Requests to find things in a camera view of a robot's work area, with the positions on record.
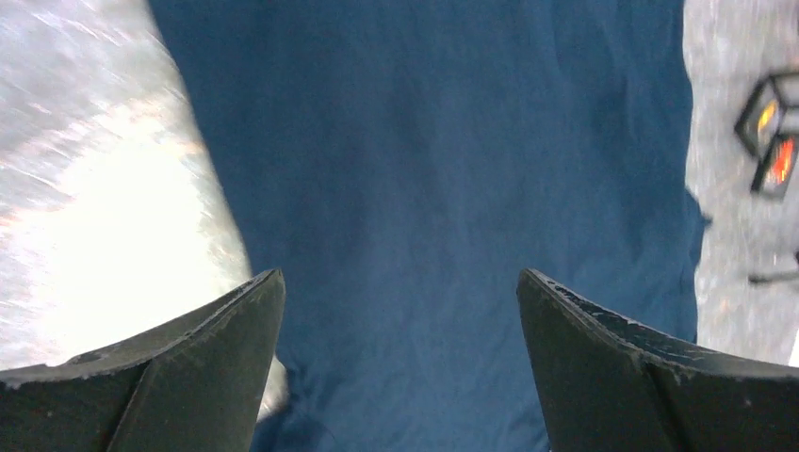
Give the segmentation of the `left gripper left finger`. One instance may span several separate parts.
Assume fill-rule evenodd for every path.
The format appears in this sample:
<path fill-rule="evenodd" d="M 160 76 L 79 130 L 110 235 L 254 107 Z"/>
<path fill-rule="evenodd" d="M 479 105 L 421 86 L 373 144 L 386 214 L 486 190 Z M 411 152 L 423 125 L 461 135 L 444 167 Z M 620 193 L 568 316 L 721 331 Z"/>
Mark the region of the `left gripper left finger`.
<path fill-rule="evenodd" d="M 245 451 L 285 305 L 278 270 L 58 366 L 1 374 L 5 451 Z"/>

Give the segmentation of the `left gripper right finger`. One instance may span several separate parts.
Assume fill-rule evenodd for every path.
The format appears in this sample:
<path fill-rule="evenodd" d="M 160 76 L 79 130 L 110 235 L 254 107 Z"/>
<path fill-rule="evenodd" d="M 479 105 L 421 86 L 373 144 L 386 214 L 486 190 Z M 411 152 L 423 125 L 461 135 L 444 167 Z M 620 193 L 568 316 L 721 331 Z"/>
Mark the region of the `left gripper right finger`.
<path fill-rule="evenodd" d="M 517 286 L 555 451 L 794 451 L 798 371 L 682 341 L 538 271 Z"/>

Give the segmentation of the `navy blue t-shirt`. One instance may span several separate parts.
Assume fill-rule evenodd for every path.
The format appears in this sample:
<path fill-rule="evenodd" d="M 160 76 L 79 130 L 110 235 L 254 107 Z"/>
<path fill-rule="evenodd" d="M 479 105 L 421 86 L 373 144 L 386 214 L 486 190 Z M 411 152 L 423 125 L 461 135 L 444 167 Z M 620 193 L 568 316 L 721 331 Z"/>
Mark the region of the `navy blue t-shirt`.
<path fill-rule="evenodd" d="M 255 451 L 545 451 L 535 268 L 694 341 L 680 1 L 154 1 L 290 399 Z"/>

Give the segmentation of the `round gold brooch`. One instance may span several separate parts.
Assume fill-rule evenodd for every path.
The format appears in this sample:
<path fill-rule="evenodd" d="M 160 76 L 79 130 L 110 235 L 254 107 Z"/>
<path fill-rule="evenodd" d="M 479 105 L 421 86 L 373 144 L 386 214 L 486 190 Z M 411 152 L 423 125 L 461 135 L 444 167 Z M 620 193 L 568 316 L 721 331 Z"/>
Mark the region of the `round gold brooch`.
<path fill-rule="evenodd" d="M 778 112 L 777 100 L 769 101 L 761 110 L 756 123 L 756 132 L 759 136 L 767 133 L 770 121 Z"/>

